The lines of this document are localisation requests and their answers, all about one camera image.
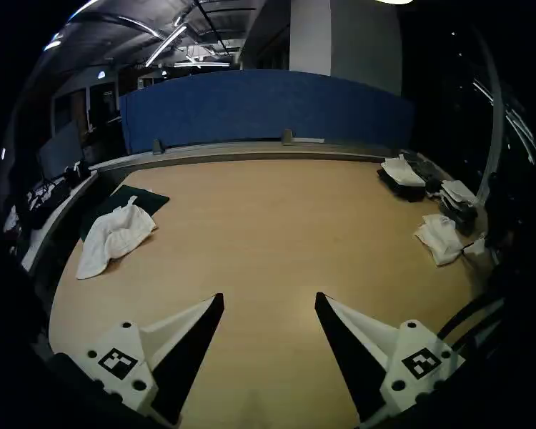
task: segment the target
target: white cloth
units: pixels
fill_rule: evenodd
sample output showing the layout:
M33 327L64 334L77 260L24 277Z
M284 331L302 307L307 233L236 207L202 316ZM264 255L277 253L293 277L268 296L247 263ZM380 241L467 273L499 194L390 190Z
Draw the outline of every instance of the white cloth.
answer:
M76 277L79 280L101 274L109 260L131 252L156 227L153 219L141 207L133 204L133 196L125 207L98 217L84 242Z
M398 184L403 186L424 187L425 181L413 171L403 155L399 158L386 158L381 163L383 170Z
M460 180L443 180L442 188L456 202L474 204L476 196Z
M429 214L423 220L415 236L429 247L435 264L445 265L457 259L462 243L455 232L455 221L442 214Z

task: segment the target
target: stack of folded clothes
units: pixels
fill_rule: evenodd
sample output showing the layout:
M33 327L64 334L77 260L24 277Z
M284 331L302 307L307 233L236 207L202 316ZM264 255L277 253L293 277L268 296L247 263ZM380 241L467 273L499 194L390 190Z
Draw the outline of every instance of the stack of folded clothes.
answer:
M407 201L421 201L425 197L425 181L415 172L401 154L388 158L377 170L379 178L397 196Z
M477 218L476 196L460 180L443 180L440 198L441 213L455 221L461 234L470 235Z

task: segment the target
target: folded cloth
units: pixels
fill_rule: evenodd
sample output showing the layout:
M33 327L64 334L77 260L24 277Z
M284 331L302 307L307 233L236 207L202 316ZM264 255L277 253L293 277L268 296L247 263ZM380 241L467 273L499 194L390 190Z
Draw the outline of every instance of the folded cloth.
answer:
M442 188L456 202L475 203L476 196L460 180L443 180Z
M131 252L156 227L153 219L129 198L125 207L98 217L91 226L79 259L76 277L79 280L101 274L109 260Z
M415 236L429 247L435 264L445 265L457 259L462 243L455 232L455 222L442 214L429 214L423 220Z
M381 167L397 184L413 187L425 186L425 181L413 171L403 155L399 158L386 158L385 162L381 163Z
M83 216L79 227L79 236L81 239L85 241L89 229L98 217L111 213L117 207L126 205L129 198L132 196L137 197L135 205L145 210L149 216L154 215L157 210L169 201L169 197L165 197L164 195L154 194L145 189L139 189L124 184L99 206L89 210Z

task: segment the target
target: crumpled cloth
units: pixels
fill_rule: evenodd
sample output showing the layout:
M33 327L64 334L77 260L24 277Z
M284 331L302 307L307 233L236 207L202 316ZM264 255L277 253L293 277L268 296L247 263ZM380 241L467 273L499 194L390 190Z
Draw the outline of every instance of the crumpled cloth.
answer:
M435 264L445 265L457 259L463 246L455 232L455 221L442 214L429 214L423 220L415 236L429 247Z
M77 267L79 280L101 274L110 260L134 250L157 227L147 212L133 204L136 198L98 217L91 226Z

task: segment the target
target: blue partition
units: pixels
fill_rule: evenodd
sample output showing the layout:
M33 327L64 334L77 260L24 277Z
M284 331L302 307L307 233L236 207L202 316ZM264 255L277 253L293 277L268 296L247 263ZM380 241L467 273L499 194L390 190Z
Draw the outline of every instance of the blue partition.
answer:
M408 146L412 104L365 84L298 71L218 71L119 99L129 153L191 143L295 137Z

